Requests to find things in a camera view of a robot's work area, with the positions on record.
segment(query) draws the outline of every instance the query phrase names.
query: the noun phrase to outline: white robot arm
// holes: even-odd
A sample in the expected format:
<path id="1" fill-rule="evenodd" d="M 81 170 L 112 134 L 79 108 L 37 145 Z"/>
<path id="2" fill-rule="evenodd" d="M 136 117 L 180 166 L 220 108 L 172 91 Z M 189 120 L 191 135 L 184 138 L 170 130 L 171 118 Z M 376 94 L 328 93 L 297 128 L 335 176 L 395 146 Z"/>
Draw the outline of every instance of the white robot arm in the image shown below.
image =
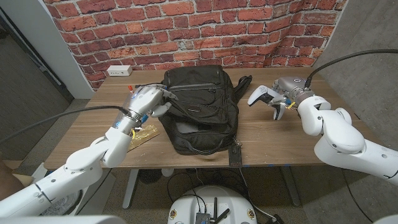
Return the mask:
<path id="1" fill-rule="evenodd" d="M 102 176 L 100 162 L 105 167 L 122 163 L 131 142 L 132 128 L 141 125 L 142 117 L 149 113 L 161 116 L 171 106 L 160 105 L 162 97 L 177 99 L 163 85 L 147 85 L 130 96 L 129 114 L 115 121 L 104 137 L 95 140 L 89 147 L 69 156 L 65 165 L 42 180 L 11 195 L 0 202 L 0 217 L 39 215 L 62 197 L 94 184 Z"/>
<path id="2" fill-rule="evenodd" d="M 280 78 L 272 89 L 268 89 L 279 95 L 268 97 L 268 101 L 273 105 L 279 103 L 281 107 L 293 106 L 301 117 L 305 133 L 323 135 L 315 145 L 317 157 L 331 166 L 365 172 L 398 185 L 398 152 L 365 139 L 352 127 L 351 116 L 346 110 L 330 110 L 330 103 L 305 88 L 304 83 L 297 77 Z M 249 105 L 257 98 L 265 98 L 265 93 L 259 91 L 264 87 L 259 86 L 254 91 Z"/>

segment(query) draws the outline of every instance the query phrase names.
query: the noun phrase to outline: cable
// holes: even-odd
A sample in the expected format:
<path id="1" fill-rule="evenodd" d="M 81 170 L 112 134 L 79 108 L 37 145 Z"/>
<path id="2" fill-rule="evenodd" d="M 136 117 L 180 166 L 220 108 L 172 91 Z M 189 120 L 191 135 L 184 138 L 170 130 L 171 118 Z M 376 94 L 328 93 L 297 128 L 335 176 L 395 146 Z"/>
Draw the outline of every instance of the cable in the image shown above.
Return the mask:
<path id="1" fill-rule="evenodd" d="M 83 210 L 83 208 L 88 204 L 88 202 L 94 197 L 95 193 L 97 193 L 97 191 L 101 188 L 102 184 L 105 182 L 106 178 L 108 178 L 108 175 L 111 173 L 113 168 L 110 168 L 108 173 L 106 174 L 105 178 L 102 180 L 102 182 L 99 184 L 98 188 L 94 191 L 94 193 L 88 198 L 88 200 L 86 201 L 86 203 L 81 207 L 81 209 L 76 212 L 76 215 L 79 215 L 80 212 Z"/>
<path id="2" fill-rule="evenodd" d="M 198 169 L 195 168 L 195 170 L 197 171 L 197 179 L 201 182 L 202 186 L 204 186 L 203 181 L 201 181 L 201 180 L 199 179 Z"/>
<path id="3" fill-rule="evenodd" d="M 351 192 L 351 189 L 350 189 L 350 187 L 349 187 L 347 178 L 346 178 L 346 176 L 345 176 L 345 174 L 344 174 L 344 170 L 341 169 L 341 172 L 343 173 L 344 181 L 346 182 L 346 185 L 347 185 L 347 188 L 348 188 L 348 192 L 349 192 L 349 194 L 351 195 L 351 198 L 353 198 L 353 200 L 354 200 L 356 206 L 359 208 L 359 210 L 362 212 L 362 214 L 363 214 L 371 223 L 373 223 L 373 221 L 366 215 L 366 213 L 365 213 L 365 212 L 362 210 L 362 208 L 358 205 L 358 202 L 356 202 L 356 200 L 355 200 L 355 198 L 354 198 L 354 195 L 353 195 L 353 193 Z"/>
<path id="4" fill-rule="evenodd" d="M 241 175 L 242 175 L 242 179 L 243 179 L 243 181 L 244 181 L 244 184 L 245 184 L 246 188 L 249 189 L 248 183 L 246 183 L 246 180 L 244 179 L 244 176 L 243 176 L 243 173 L 242 173 L 242 169 L 239 168 L 239 171 L 240 171 L 240 173 L 241 173 Z M 250 200 L 251 204 L 253 205 L 253 207 L 254 207 L 255 209 L 257 209 L 259 212 L 261 212 L 261 213 L 267 215 L 268 217 L 271 217 L 273 222 L 276 222 L 276 221 L 277 221 L 277 219 L 276 219 L 275 217 L 273 217 L 272 215 L 266 213 L 265 211 L 261 210 L 259 207 L 255 206 L 255 205 L 253 204 L 253 201 L 251 200 L 251 197 L 250 197 L 249 190 L 248 190 L 248 195 L 249 195 L 249 200 Z"/>
<path id="5" fill-rule="evenodd" d="M 361 52 L 356 52 L 356 53 L 353 53 L 353 54 L 349 54 L 349 55 L 340 57 L 340 58 L 338 58 L 338 59 L 334 59 L 334 60 L 332 60 L 331 62 L 328 62 L 328 63 L 322 65 L 321 67 L 315 69 L 315 70 L 308 76 L 307 81 L 305 82 L 304 87 L 305 87 L 305 88 L 310 88 L 311 81 L 312 81 L 312 77 L 313 77 L 317 72 L 319 72 L 320 70 L 322 70 L 322 69 L 328 67 L 329 65 L 333 65 L 334 63 L 340 62 L 340 61 L 342 61 L 342 60 L 346 60 L 346 59 L 349 59 L 349 58 L 352 58 L 352 57 L 356 57 L 356 56 L 360 56 L 360 55 L 378 54 L 378 53 L 392 53 L 392 54 L 398 54 L 398 49 L 364 50 L 364 51 L 361 51 Z"/>
<path id="6" fill-rule="evenodd" d="M 65 116 L 65 115 L 73 114 L 73 113 L 79 113 L 79 112 L 82 112 L 82 111 L 90 111 L 90 110 L 100 110 L 100 109 L 118 109 L 119 111 L 121 111 L 124 114 L 129 114 L 130 113 L 128 110 L 124 109 L 121 106 L 92 106 L 92 107 L 89 107 L 89 108 L 81 108 L 81 109 L 77 109 L 77 110 L 73 110 L 73 111 L 67 111 L 67 112 L 63 112 L 63 113 L 57 114 L 55 116 L 49 117 L 47 119 L 44 119 L 42 121 L 36 122 L 34 124 L 31 124 L 28 127 L 23 128 L 23 129 L 15 132 L 12 135 L 5 137 L 4 139 L 0 140 L 0 145 L 2 143 L 12 139 L 15 136 L 17 136 L 17 135 L 19 135 L 21 133 L 24 133 L 25 131 L 30 130 L 30 129 L 32 129 L 32 128 L 38 126 L 38 125 L 41 125 L 43 123 L 46 123 L 48 121 L 60 118 L 60 117 Z"/>

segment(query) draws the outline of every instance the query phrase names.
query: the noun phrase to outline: backpack strap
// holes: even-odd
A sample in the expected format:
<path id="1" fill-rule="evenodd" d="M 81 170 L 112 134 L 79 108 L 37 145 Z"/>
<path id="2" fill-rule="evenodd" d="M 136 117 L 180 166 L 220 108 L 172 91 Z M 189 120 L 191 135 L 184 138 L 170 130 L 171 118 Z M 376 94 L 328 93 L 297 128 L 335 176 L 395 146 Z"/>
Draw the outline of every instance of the backpack strap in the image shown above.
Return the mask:
<path id="1" fill-rule="evenodd" d="M 242 78 L 239 79 L 238 85 L 234 88 L 234 94 L 235 94 L 235 100 L 236 100 L 235 103 L 238 103 L 239 100 L 242 98 L 242 96 L 248 89 L 248 87 L 251 83 L 251 80 L 252 80 L 251 75 L 249 75 L 248 77 L 243 76 Z"/>

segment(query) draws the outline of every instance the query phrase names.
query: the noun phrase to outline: gray wall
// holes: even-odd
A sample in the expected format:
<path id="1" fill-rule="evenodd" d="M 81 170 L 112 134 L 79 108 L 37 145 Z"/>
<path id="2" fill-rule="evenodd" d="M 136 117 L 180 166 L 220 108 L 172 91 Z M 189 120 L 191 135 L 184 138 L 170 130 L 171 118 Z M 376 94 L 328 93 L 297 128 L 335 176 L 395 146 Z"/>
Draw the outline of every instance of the gray wall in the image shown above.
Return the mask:
<path id="1" fill-rule="evenodd" d="M 398 49 L 398 2 L 349 0 L 317 68 L 371 49 Z M 398 150 L 398 54 L 362 55 L 320 71 L 385 146 Z"/>

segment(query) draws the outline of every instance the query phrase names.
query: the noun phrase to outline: wooden table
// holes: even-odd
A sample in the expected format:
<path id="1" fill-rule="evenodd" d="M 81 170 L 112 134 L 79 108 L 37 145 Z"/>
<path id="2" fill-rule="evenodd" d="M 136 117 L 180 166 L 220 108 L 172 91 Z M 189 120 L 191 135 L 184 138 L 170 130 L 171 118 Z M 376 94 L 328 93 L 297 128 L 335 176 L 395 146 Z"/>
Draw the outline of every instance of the wooden table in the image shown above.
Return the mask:
<path id="1" fill-rule="evenodd" d="M 234 86 L 243 75 L 252 75 L 253 80 L 239 102 L 239 128 L 237 138 L 243 143 L 244 166 L 302 166 L 323 164 L 314 153 L 314 145 L 320 136 L 306 135 L 297 112 L 285 111 L 280 121 L 272 119 L 274 109 L 263 102 L 249 107 L 250 94 L 259 86 L 272 86 L 274 80 L 283 76 L 306 78 L 312 68 L 231 68 L 225 69 Z M 133 71 L 130 77 L 109 77 L 101 85 L 87 106 L 121 106 L 129 93 L 127 86 L 160 82 L 165 70 Z M 366 139 L 379 142 L 370 129 L 358 119 L 349 106 L 329 87 L 319 75 L 312 81 L 312 90 L 326 100 L 332 108 L 346 109 L 357 128 Z M 58 146 L 45 161 L 46 169 L 57 169 L 64 165 L 73 152 L 87 147 L 96 138 L 103 136 L 111 127 L 117 110 L 96 110 L 79 115 L 64 135 Z M 217 152 L 210 156 L 181 156 L 169 141 L 163 126 L 155 118 L 146 124 L 154 124 L 160 135 L 127 153 L 119 167 L 133 169 L 228 167 L 228 152 Z"/>

